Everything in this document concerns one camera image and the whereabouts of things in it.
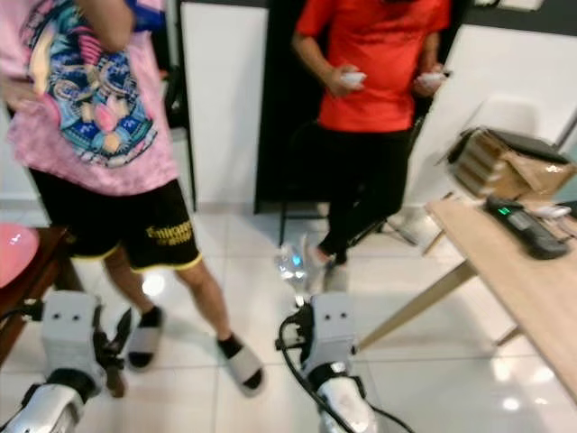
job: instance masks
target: brown wooden table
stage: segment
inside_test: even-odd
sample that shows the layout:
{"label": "brown wooden table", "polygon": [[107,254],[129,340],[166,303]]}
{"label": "brown wooden table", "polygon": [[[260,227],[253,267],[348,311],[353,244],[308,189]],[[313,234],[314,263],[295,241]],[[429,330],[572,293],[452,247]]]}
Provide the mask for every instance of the brown wooden table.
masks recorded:
{"label": "brown wooden table", "polygon": [[474,276],[479,276],[518,327],[497,342],[524,334],[577,401],[577,241],[572,251],[538,261],[493,217],[474,206],[444,200],[427,206],[465,261],[411,300],[371,332],[365,349],[433,306]]}
{"label": "brown wooden table", "polygon": [[[26,270],[0,289],[0,314],[17,308],[25,299],[39,299],[53,284],[59,290],[82,290],[67,254],[64,228],[39,228],[40,246]],[[17,316],[0,323],[0,367],[10,354],[25,322]]]}

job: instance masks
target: graphic print on t-shirt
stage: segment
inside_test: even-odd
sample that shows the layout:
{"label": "graphic print on t-shirt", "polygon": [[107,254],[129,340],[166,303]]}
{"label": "graphic print on t-shirt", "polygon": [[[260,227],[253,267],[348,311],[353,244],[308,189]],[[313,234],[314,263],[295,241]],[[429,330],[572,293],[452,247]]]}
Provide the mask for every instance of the graphic print on t-shirt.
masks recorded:
{"label": "graphic print on t-shirt", "polygon": [[127,53],[105,52],[72,0],[40,0],[21,29],[29,74],[80,160],[120,167],[157,132]]}

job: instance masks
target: pink t-shirt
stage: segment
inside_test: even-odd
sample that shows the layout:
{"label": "pink t-shirt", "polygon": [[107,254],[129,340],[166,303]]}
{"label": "pink t-shirt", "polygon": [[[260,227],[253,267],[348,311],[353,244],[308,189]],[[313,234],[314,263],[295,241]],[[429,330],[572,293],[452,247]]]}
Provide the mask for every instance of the pink t-shirt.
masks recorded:
{"label": "pink t-shirt", "polygon": [[0,41],[2,73],[31,80],[42,94],[10,123],[23,165],[110,196],[177,178],[148,32],[108,53],[73,0],[0,0]]}

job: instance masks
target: person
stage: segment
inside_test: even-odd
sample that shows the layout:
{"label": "person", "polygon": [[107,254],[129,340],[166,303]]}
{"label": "person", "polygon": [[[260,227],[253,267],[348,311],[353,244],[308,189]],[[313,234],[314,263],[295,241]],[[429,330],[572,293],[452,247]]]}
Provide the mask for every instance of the person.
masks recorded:
{"label": "person", "polygon": [[248,395],[261,362],[236,336],[222,291],[198,251],[178,182],[150,30],[161,0],[0,0],[0,87],[15,116],[8,140],[30,170],[51,222],[76,257],[104,260],[142,314],[128,346],[151,366],[165,319],[141,272],[174,269],[216,333]]}
{"label": "person", "polygon": [[326,88],[317,125],[334,192],[328,235],[302,244],[311,285],[324,273],[326,290],[342,290],[347,249],[400,210],[414,97],[442,83],[439,32],[450,9],[449,0],[307,0],[293,47]]}

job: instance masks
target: black shorts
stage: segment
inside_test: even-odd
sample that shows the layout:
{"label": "black shorts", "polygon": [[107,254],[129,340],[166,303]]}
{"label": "black shorts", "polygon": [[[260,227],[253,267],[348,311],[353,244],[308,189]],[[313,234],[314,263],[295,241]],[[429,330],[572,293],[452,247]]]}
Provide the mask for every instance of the black shorts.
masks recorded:
{"label": "black shorts", "polygon": [[179,182],[135,196],[103,196],[31,170],[55,226],[70,232],[74,257],[103,259],[122,246],[135,271],[185,269],[201,260]]}

